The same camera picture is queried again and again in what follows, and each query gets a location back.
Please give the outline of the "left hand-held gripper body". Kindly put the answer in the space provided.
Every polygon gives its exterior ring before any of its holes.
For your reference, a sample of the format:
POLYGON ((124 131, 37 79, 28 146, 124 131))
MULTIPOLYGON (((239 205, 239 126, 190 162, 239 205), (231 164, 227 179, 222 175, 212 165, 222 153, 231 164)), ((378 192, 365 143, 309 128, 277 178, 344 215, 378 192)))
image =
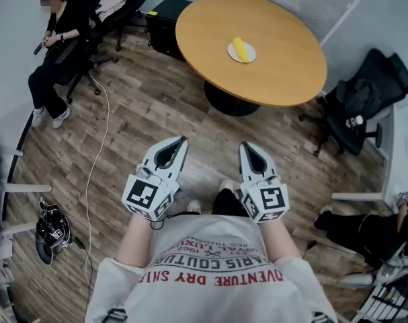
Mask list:
POLYGON ((139 166, 137 173, 128 177, 122 203, 130 213, 149 221, 160 221, 178 190, 177 182, 139 166))

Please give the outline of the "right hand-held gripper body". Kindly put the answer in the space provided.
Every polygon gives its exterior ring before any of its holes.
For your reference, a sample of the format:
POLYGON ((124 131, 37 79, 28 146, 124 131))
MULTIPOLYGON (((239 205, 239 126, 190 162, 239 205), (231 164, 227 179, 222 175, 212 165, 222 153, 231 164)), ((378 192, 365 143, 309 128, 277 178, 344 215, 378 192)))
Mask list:
POLYGON ((241 185, 241 204, 254 223, 275 221, 288 212, 287 185, 281 183, 279 177, 266 178, 248 188, 244 185, 241 185))

